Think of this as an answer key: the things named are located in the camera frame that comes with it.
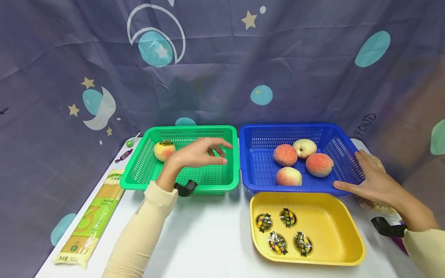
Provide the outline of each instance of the number 3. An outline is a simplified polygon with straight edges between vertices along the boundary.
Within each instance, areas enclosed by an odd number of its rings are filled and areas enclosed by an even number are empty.
[[[90,228],[90,226],[94,223],[94,213],[99,209],[99,206],[91,206],[88,209],[90,210],[87,214],[85,214],[82,218],[82,220],[84,219],[88,219],[88,225],[85,228],[79,228],[79,225],[77,225],[77,228],[75,230],[76,233],[81,233],[81,232],[85,232],[86,230],[88,230]]]

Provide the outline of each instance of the green plastic basket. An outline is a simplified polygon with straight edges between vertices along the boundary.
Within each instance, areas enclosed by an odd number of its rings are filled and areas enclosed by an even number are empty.
[[[189,180],[198,186],[194,194],[224,194],[239,183],[239,146],[236,129],[230,125],[163,126],[147,130],[134,150],[121,178],[124,189],[145,190],[150,181],[155,181],[164,163],[155,158],[153,147],[163,140],[170,140],[176,150],[200,137],[220,137],[233,145],[233,149],[222,147],[228,163],[201,168],[184,168],[176,182],[182,185]]]

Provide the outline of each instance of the person's left hand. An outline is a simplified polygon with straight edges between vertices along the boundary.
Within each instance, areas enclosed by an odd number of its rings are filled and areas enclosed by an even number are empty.
[[[179,167],[198,168],[207,165],[225,165],[227,164],[226,154],[221,149],[224,146],[232,149],[233,146],[222,138],[199,138],[184,148],[173,153],[166,163],[174,163]],[[216,151],[220,157],[216,157],[213,151]]]

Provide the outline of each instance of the blue plastic basket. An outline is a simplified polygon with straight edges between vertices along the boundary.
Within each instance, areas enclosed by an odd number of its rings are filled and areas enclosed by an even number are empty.
[[[317,144],[317,152],[329,155],[334,168],[327,177],[312,176],[305,160],[298,159],[293,166],[301,172],[301,186],[277,185],[275,175],[282,168],[274,160],[278,145],[292,145],[298,139],[311,139]],[[343,130],[329,123],[245,125],[240,130],[239,153],[244,185],[253,191],[269,192],[318,192],[334,196],[349,193],[335,189],[335,180],[360,184],[363,172],[354,156],[357,148]]]

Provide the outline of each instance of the beige sleeve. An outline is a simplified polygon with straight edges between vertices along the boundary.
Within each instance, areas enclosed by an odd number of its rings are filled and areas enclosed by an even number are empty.
[[[445,231],[406,230],[403,244],[416,267],[426,278],[445,277]]]
[[[178,191],[166,192],[154,181],[145,198],[125,226],[111,252],[102,278],[141,278],[170,214]]]

